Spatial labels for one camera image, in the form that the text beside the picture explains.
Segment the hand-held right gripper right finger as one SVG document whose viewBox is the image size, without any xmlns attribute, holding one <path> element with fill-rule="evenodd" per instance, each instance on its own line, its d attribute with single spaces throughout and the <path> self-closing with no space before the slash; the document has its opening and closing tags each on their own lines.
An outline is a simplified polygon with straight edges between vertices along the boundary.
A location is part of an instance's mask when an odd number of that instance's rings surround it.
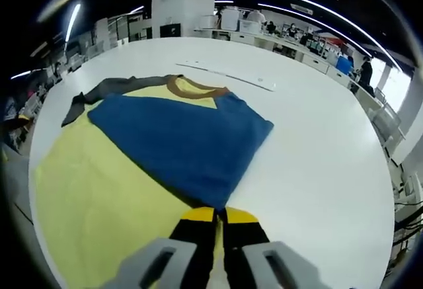
<svg viewBox="0 0 423 289">
<path fill-rule="evenodd" d="M 231 288 L 326 288 L 318 268 L 282 241 L 269 240 L 251 213 L 222 211 L 224 269 Z"/>
</svg>

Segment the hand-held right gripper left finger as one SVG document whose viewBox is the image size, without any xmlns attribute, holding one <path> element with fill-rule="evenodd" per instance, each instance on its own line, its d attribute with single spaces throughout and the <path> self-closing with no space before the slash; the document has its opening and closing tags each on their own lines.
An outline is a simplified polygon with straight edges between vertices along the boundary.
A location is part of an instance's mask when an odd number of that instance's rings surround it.
<svg viewBox="0 0 423 289">
<path fill-rule="evenodd" d="M 168 238 L 157 238 L 125 258 L 109 288 L 205 288 L 213 267 L 216 213 L 187 211 Z"/>
</svg>

